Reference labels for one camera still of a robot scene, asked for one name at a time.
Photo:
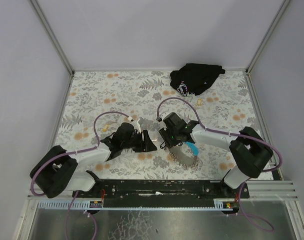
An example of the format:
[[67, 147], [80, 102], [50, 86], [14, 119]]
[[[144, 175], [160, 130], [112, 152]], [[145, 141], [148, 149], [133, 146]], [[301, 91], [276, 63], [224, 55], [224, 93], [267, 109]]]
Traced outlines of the black key tag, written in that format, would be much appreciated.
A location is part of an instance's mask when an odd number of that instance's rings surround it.
[[165, 141], [160, 145], [160, 148], [161, 148], [161, 149], [166, 148], [166, 142], [165, 142]]

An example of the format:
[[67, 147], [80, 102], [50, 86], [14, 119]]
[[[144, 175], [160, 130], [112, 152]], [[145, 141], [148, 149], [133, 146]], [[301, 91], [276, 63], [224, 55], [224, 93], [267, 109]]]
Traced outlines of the grey keyring with blue handle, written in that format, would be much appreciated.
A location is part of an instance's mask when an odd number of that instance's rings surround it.
[[199, 149], [191, 142], [180, 142], [179, 144], [166, 147], [176, 163], [185, 169], [195, 169], [199, 163]]

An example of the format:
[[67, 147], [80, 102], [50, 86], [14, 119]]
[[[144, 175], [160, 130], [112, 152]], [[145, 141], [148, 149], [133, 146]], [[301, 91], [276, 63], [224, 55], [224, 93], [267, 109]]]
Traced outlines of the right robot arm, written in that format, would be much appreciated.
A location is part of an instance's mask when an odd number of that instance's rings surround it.
[[271, 147], [265, 145], [262, 138], [250, 127], [245, 127], [240, 132], [209, 129], [199, 121], [186, 122], [174, 112], [165, 113], [157, 120], [164, 124], [159, 133], [168, 149], [180, 143], [191, 143], [229, 151], [236, 166], [225, 175], [223, 182], [232, 189], [238, 188], [250, 178], [258, 178], [273, 156]]

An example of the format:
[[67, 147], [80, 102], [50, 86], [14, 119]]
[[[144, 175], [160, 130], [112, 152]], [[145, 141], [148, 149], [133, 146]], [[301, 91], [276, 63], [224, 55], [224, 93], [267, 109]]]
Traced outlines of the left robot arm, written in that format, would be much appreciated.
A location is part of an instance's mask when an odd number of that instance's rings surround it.
[[50, 199], [57, 197], [65, 189], [87, 192], [94, 186], [96, 178], [89, 173], [75, 175], [74, 172], [84, 165], [110, 161], [126, 149], [147, 153], [156, 151], [157, 146], [146, 129], [136, 129], [132, 123], [127, 122], [88, 149], [67, 152], [60, 145], [54, 146], [31, 170], [31, 192]]

